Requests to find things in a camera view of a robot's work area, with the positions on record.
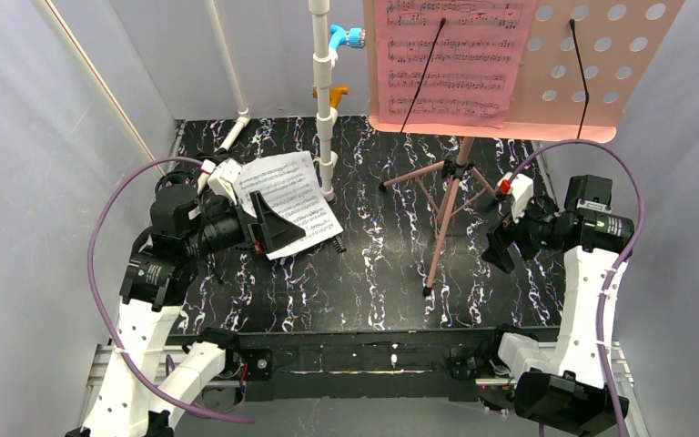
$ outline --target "white wall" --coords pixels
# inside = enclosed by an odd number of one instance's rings
[[[677,16],[610,146],[637,173],[648,211],[615,335],[651,435],[699,435],[699,1]],[[603,175],[615,179],[613,210],[636,217],[630,183],[604,153],[560,148],[548,163],[560,197],[569,176]]]
[[[312,15],[304,0],[216,0],[253,117],[312,116]],[[111,0],[176,119],[236,118],[237,107],[204,2]],[[331,2],[329,21],[363,26],[362,2]],[[363,50],[342,47],[333,86],[349,86],[343,115],[368,114]]]
[[[120,80],[148,76],[123,69],[109,83]],[[172,126],[149,104],[131,101],[127,111],[160,124],[154,132]],[[158,156],[170,146],[149,145]],[[106,340],[87,288],[87,240],[117,182],[143,162],[31,3],[1,0],[0,436],[76,426],[95,345]],[[101,236],[96,264],[109,307],[155,180],[125,194]]]
[[[165,156],[174,119],[110,1],[53,3],[151,152]]]

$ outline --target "perforated panel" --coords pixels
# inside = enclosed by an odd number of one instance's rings
[[[376,41],[374,1],[387,0],[364,0],[370,41]],[[411,124],[406,131],[540,140],[574,137],[584,100],[569,27],[574,18],[591,95],[582,137],[608,141],[683,4],[684,0],[539,0],[504,128]],[[370,123],[379,130],[400,131],[400,125],[379,123],[375,44],[368,44],[367,51]]]

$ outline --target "sheet music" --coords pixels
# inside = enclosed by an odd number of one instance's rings
[[[536,3],[376,0],[380,122],[502,127]]]
[[[282,218],[307,231],[307,236],[267,254],[269,259],[294,255],[339,235],[339,221],[320,194],[318,177],[309,152],[293,152],[259,158],[242,167],[234,190],[245,212],[255,216],[251,191],[260,191],[267,204]]]

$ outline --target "music stand tripod legs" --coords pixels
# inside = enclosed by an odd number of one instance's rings
[[[464,137],[462,139],[462,144],[460,145],[460,152],[457,154],[457,159],[452,161],[450,159],[444,159],[441,162],[435,163],[431,166],[425,168],[420,168],[419,170],[414,170],[411,173],[407,173],[398,178],[386,180],[379,184],[379,189],[386,191],[387,187],[391,187],[395,184],[400,184],[409,179],[416,179],[417,183],[424,191],[427,200],[432,205],[433,210],[435,210],[436,216],[436,226],[437,223],[441,223],[441,228],[436,229],[438,233],[438,242],[435,244],[435,252],[432,254],[432,263],[430,264],[430,272],[427,275],[427,281],[425,282],[424,289],[422,290],[422,296],[428,297],[432,293],[432,282],[435,280],[435,272],[438,270],[438,261],[441,259],[441,251],[443,250],[443,243],[446,239],[446,232],[449,230],[449,222],[451,218],[462,211],[465,207],[470,205],[472,202],[478,199],[480,195],[488,192],[492,197],[494,197],[494,187],[483,177],[480,171],[473,165],[473,163],[468,162],[468,157],[470,156],[473,137]],[[430,192],[424,186],[421,177],[431,173],[433,171],[441,171],[443,178],[448,178],[449,183],[446,187],[446,193],[443,195],[443,200],[441,205],[438,206],[433,200]],[[460,191],[460,182],[470,173],[479,183],[483,186],[483,189],[467,200],[462,206],[454,209],[454,203],[457,199],[457,194]]]

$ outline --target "black clip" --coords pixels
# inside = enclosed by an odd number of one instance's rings
[[[441,168],[441,178],[446,179],[449,176],[453,176],[457,179],[464,179],[465,173],[470,171],[473,167],[475,167],[475,164],[472,162],[468,162],[464,166],[460,167],[451,158],[443,159],[443,167]]]
[[[194,342],[213,343],[221,349],[239,351],[239,335],[233,330],[219,330],[207,327],[197,335]]]

